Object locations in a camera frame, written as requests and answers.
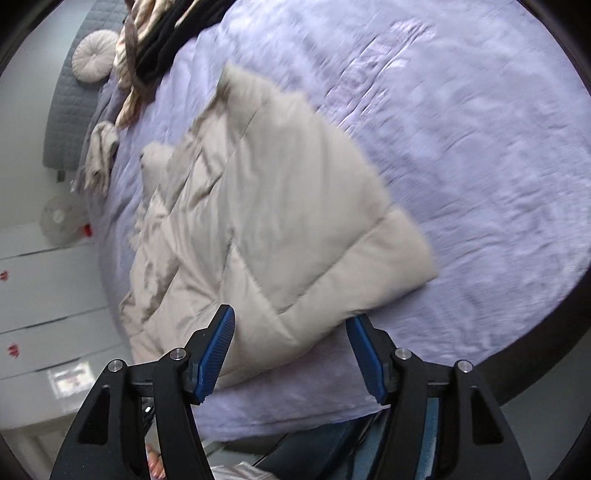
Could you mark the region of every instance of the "black gripper frame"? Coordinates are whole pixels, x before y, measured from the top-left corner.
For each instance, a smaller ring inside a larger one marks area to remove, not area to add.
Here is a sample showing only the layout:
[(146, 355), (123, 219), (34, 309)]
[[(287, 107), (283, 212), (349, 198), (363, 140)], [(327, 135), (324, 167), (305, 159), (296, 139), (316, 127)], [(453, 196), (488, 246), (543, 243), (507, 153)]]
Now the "black gripper frame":
[[(428, 480), (530, 480), (517, 440), (477, 368), (423, 362), (410, 351), (397, 356), (389, 335), (367, 315), (348, 319), (347, 332), (368, 391), (391, 406), (368, 480), (417, 478), (430, 397), (439, 399), (439, 424)], [(367, 346), (373, 353), (364, 358)]]
[(76, 415), (50, 480), (150, 480), (142, 424), (142, 398), (146, 397), (154, 399), (167, 479), (213, 480), (191, 405), (203, 400), (195, 393), (197, 371), (207, 346), (215, 341), (216, 328), (227, 321), (228, 309), (222, 305), (210, 326), (194, 332), (184, 349), (175, 349), (156, 362), (134, 366), (122, 360), (111, 362)]

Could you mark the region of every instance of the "round pillow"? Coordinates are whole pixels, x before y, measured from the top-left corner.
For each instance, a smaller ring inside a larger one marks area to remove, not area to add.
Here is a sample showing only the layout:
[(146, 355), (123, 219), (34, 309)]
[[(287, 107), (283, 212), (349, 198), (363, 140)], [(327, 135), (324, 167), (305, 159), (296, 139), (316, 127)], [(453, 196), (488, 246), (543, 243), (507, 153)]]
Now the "round pillow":
[(119, 34), (97, 30), (83, 38), (72, 55), (72, 72), (81, 82), (94, 83), (111, 73)]

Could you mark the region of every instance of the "bed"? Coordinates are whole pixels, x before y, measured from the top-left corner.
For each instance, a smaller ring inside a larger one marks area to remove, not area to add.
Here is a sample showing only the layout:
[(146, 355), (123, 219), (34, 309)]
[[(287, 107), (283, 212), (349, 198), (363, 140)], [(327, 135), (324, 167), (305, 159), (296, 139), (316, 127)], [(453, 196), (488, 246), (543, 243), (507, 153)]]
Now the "bed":
[[(134, 259), (139, 153), (180, 139), (227, 62), (302, 90), (431, 242), (440, 277), (369, 313), (397, 345), (426, 361), (482, 364), (508, 400), (516, 387), (503, 385), (535, 379), (532, 356), (573, 341), (568, 322), (586, 330), (591, 98), (514, 0), (348, 0), (338, 10), (332, 0), (238, 0), (178, 52), (155, 102), (121, 134), (108, 197), (88, 197), (113, 314)], [(530, 369), (507, 373), (520, 357)], [(355, 365), (338, 329), (298, 361), (214, 393), (196, 414), (200, 431), (225, 440), (369, 414), (377, 406)]]
[(104, 82), (81, 83), (72, 73), (72, 55), (78, 44), (96, 30), (119, 32), (127, 14), (121, 0), (98, 0), (72, 41), (53, 94), (43, 148), (43, 165), (56, 170), (77, 170), (86, 129), (95, 113)]

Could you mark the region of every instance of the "blue gripper pad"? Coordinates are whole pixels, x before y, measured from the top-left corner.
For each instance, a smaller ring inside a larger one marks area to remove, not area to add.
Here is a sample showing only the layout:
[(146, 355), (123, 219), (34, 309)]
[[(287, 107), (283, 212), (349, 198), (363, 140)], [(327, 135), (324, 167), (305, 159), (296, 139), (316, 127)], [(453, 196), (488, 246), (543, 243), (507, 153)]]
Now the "blue gripper pad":
[(226, 358), (236, 319), (230, 305), (221, 305), (206, 329), (198, 330), (187, 344), (191, 352), (187, 369), (190, 388), (198, 403), (213, 393)]
[(398, 378), (390, 358), (395, 350), (393, 341), (386, 332), (375, 329), (367, 315), (352, 317), (345, 325), (365, 387), (378, 403), (388, 404), (388, 394), (396, 390)]

